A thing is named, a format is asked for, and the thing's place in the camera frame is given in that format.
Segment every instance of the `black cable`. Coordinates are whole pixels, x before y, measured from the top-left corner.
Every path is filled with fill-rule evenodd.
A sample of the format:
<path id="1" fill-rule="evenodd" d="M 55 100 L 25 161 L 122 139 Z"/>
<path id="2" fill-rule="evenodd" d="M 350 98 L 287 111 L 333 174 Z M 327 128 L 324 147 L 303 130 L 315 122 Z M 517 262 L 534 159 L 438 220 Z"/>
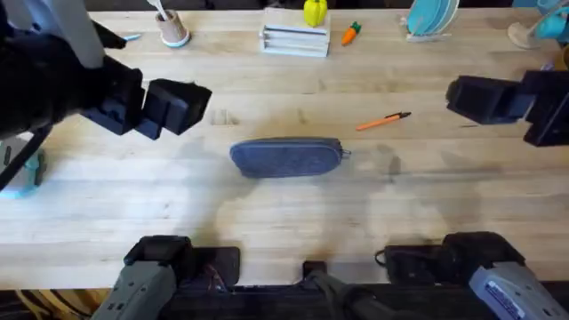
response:
<path id="1" fill-rule="evenodd" d="M 426 260 L 434 260 L 435 257 L 433 257 L 430 254 L 424 254 L 421 252 L 415 252 L 412 250 L 403 250 L 403 249 L 392 249 L 389 250 L 389 252 L 391 253 L 402 253 L 402 254 L 407 254 L 416 258 L 423 258 Z M 379 250 L 377 251 L 374 255 L 373 255 L 373 259 L 375 260 L 375 263 L 377 263 L 380 267 L 382 268 L 386 268 L 387 264 L 385 263 L 385 261 L 381 261 L 378 259 L 379 256 L 381 256 L 382 254 L 385 254 L 385 249 Z"/>
<path id="2" fill-rule="evenodd" d="M 36 153 L 39 146 L 42 145 L 45 138 L 47 138 L 51 131 L 51 126 L 46 126 L 34 131 L 32 139 L 28 141 L 21 152 L 19 152 L 19 154 L 11 160 L 10 164 L 4 168 L 2 173 L 0 173 L 0 191 L 10 183 L 16 174 L 18 174 L 21 167 L 26 164 L 26 161 Z"/>
<path id="3" fill-rule="evenodd" d="M 379 250 L 375 253 L 375 255 L 373 255 L 373 259 L 375 260 L 375 263 L 377 263 L 380 267 L 382 268 L 386 268 L 387 265 L 385 264 L 384 261 L 380 261 L 377 257 L 381 256 L 383 253 L 385 253 L 385 250 Z"/>
<path id="4" fill-rule="evenodd" d="M 53 293 L 53 296 L 59 300 L 63 305 L 65 305 L 65 307 L 69 308 L 71 311 L 73 311 L 74 313 L 76 313 L 79 316 L 82 317 L 91 317 L 91 314 L 87 314 L 81 310 L 79 310 L 78 308 L 75 308 L 75 306 L 73 306 L 72 304 L 69 303 L 69 301 L 65 300 L 65 298 L 63 298 L 63 296 L 61 296 L 61 294 L 53 289 L 50 289 L 50 292 Z"/>

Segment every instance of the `black clamp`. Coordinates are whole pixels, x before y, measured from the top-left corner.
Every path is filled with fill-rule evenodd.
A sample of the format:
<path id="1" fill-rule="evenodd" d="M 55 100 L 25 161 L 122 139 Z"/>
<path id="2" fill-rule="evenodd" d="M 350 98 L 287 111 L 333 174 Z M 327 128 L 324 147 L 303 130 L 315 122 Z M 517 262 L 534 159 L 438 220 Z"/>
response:
<path id="1" fill-rule="evenodd" d="M 159 266 L 171 267 L 177 283 L 196 271 L 195 249 L 186 236 L 144 236 L 124 256 L 126 266 L 136 261 L 156 261 Z"/>

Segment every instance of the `wooden table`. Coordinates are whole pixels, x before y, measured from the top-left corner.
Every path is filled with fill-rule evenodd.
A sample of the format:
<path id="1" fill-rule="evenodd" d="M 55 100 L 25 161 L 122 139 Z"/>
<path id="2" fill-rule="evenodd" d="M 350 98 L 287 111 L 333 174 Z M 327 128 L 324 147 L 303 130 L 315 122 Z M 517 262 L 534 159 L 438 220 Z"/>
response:
<path id="1" fill-rule="evenodd" d="M 109 54 L 145 80 L 196 81 L 213 91 L 204 121 L 180 137 L 117 137 L 80 116 L 45 143 L 50 171 L 25 200 L 0 201 L 0 287 L 107 287 L 141 236 L 190 236 L 238 245 L 241 284 L 289 284 L 306 258 L 330 261 L 347 281 L 375 281 L 373 253 L 387 243 L 438 241 L 492 230 L 541 279 L 569 279 L 569 148 L 534 148 L 528 125 L 472 126 L 445 108 L 458 75 L 520 79 L 558 50 L 523 51 L 506 36 L 535 10 L 460 10 L 445 42 L 408 44 L 406 11 L 333 11 L 326 59 L 263 55 L 261 12 L 181 12 L 193 31 L 163 46 L 153 14 L 102 12 L 111 30 L 142 33 Z M 340 46 L 353 21 L 355 42 Z M 398 111 L 403 121 L 357 124 Z M 330 136 L 352 157 L 323 176 L 243 178 L 234 143 L 273 136 Z"/>

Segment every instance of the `pen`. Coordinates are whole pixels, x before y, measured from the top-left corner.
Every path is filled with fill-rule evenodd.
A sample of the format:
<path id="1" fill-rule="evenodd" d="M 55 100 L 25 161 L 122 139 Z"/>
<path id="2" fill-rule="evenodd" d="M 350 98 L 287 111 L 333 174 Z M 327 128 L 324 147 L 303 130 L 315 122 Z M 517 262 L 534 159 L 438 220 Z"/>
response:
<path id="1" fill-rule="evenodd" d="M 367 124 L 360 124 L 360 125 L 356 128 L 356 130 L 362 131 L 362 130 L 365 130 L 365 129 L 372 128 L 372 127 L 374 127 L 374 126 L 378 126 L 378 125 L 382 125 L 382 124 L 388 124 L 388 123 L 390 123 L 390 122 L 392 122 L 392 121 L 396 121 L 396 120 L 399 120 L 399 119 L 403 119 L 404 117 L 408 117 L 408 116 L 410 116 L 410 115 L 411 115 L 411 112 L 399 112 L 399 113 L 396 113 L 396 114 L 393 114 L 393 115 L 386 116 L 386 117 L 384 117 L 383 119 L 371 121 L 371 122 L 369 122 L 369 123 L 367 123 Z"/>

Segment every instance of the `pencil case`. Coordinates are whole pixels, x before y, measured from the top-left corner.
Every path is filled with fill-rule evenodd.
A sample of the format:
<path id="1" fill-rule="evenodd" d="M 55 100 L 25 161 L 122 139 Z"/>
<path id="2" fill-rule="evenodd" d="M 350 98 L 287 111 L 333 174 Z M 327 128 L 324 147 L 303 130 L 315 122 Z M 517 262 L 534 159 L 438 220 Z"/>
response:
<path id="1" fill-rule="evenodd" d="M 335 138 L 269 138 L 231 147 L 230 155 L 248 178 L 311 176 L 329 172 L 349 152 Z"/>

